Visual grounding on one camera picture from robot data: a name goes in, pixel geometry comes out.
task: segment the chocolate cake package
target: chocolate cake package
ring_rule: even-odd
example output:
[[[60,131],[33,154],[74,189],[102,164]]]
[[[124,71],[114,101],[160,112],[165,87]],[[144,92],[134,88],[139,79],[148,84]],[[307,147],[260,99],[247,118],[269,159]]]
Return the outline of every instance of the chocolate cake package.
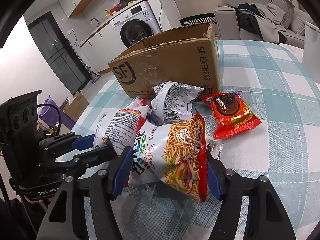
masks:
[[[261,123],[242,100],[241,91],[204,96],[202,101],[211,106],[217,123],[213,137],[223,139],[251,130]]]

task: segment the cardboard box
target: cardboard box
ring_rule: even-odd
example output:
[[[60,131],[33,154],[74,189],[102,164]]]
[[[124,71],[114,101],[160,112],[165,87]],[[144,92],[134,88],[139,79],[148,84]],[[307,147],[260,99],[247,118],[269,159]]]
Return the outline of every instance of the cardboard box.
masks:
[[[83,111],[89,105],[89,102],[80,92],[77,92],[73,97],[74,100],[71,102],[71,104],[66,103],[66,105],[63,107],[63,112],[73,121],[77,122]]]
[[[218,47],[212,24],[171,29],[143,38],[108,63],[129,97],[155,97],[166,81],[219,92]]]

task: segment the kitchen counter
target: kitchen counter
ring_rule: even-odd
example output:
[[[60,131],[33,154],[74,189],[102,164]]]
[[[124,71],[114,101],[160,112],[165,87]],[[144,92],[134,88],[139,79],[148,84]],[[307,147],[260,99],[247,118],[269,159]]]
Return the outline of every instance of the kitchen counter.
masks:
[[[124,7],[123,9],[121,9],[120,11],[116,12],[114,15],[112,15],[110,18],[108,18],[105,22],[103,22],[101,25],[99,25],[99,27],[97,27],[85,40],[83,40],[80,43],[80,47],[82,47],[88,40],[90,40],[92,38],[92,36],[94,36],[97,32],[99,32],[103,27],[105,27],[106,25],[108,25],[110,23],[110,21],[115,18],[116,16],[118,16],[119,14],[123,13],[124,11],[128,10],[130,7],[142,2],[145,0],[136,0],[134,1],[132,4],[127,5],[126,7]]]

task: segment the checkered tablecloth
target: checkered tablecloth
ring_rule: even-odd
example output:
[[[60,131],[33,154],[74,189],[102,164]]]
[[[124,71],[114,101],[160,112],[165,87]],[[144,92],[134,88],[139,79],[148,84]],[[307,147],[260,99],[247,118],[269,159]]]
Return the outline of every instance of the checkered tablecloth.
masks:
[[[244,101],[262,123],[255,129],[223,140],[221,161],[242,176],[266,175],[289,215],[298,240],[304,240],[320,219],[320,85],[286,49],[259,41],[219,41],[220,90],[242,90]],[[95,132],[105,110],[131,101],[113,76],[89,104],[73,131]],[[215,121],[201,102],[206,133]],[[72,159],[78,152],[62,157]],[[89,169],[90,176],[103,167]],[[243,198],[236,239],[242,239],[248,209]],[[90,202],[86,199],[87,227],[95,239]],[[208,191],[197,203],[162,182],[125,188],[112,202],[124,239],[208,239],[221,203]]]

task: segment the faucet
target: faucet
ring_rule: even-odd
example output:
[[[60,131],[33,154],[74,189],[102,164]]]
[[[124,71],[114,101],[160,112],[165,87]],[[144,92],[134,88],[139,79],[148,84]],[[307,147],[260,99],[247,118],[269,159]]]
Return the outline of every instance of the faucet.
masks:
[[[96,18],[92,18],[92,19],[90,20],[90,23],[92,23],[92,20],[96,20],[96,21],[97,21],[97,23],[98,23],[97,27],[99,27],[99,26],[100,26],[100,22],[98,21],[98,19],[96,19]]]

